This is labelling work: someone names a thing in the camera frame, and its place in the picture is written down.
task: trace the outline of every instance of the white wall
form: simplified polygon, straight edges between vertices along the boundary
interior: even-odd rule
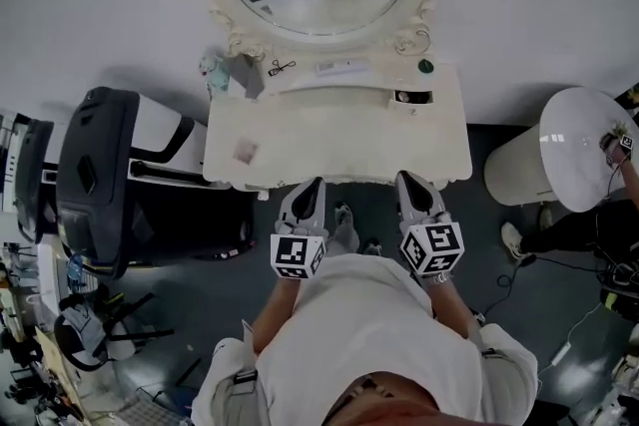
[[[0,101],[65,121],[96,85],[206,118],[198,62],[224,46],[207,0],[0,0]],[[556,90],[639,81],[639,0],[441,0],[436,50],[457,64],[467,119],[534,122]]]
[[[432,32],[469,122],[534,124],[557,90],[639,82],[639,0],[440,0]]]
[[[198,64],[225,41],[207,0],[0,0],[0,102],[68,121],[87,90],[115,84],[205,120]]]

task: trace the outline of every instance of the shoe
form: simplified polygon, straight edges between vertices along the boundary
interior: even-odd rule
[[[554,224],[552,220],[552,211],[549,207],[543,207],[539,211],[539,230],[546,230]]]
[[[371,238],[363,246],[361,253],[363,255],[376,255],[377,257],[381,257],[381,243],[379,243],[377,238]]]
[[[339,227],[344,223],[353,225],[352,211],[346,203],[339,203],[335,207],[335,226]]]
[[[522,261],[532,254],[529,252],[522,252],[521,245],[521,233],[517,230],[512,223],[507,222],[501,227],[501,240],[503,244],[506,245],[506,248],[510,251],[510,255],[515,259],[515,261]]]
[[[620,262],[615,264],[612,270],[612,281],[618,286],[629,286],[630,284],[638,284],[633,277],[639,273],[639,263],[632,261],[629,263]]]

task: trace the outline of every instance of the hand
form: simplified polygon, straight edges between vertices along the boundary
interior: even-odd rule
[[[621,145],[618,140],[612,144],[614,147],[609,151],[610,160],[612,160],[613,164],[620,165],[624,160],[626,160],[626,152],[621,149]]]
[[[604,136],[604,138],[601,140],[600,147],[606,154],[606,160],[610,167],[612,167],[613,164],[618,166],[626,158],[626,153],[621,148],[619,139],[613,137],[612,134],[607,134],[606,136]]]

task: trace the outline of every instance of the green button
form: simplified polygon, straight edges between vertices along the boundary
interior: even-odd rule
[[[418,67],[421,73],[432,73],[435,69],[432,63],[426,59],[422,59],[421,61],[419,61]]]

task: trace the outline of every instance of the ornate mirror frame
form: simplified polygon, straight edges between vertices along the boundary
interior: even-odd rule
[[[211,13],[230,31],[229,53],[262,59],[266,52],[283,50],[335,52],[379,45],[404,56],[426,53],[430,47],[427,14],[436,0],[394,0],[391,7],[368,25],[334,35],[295,32],[262,18],[249,0],[211,0]]]

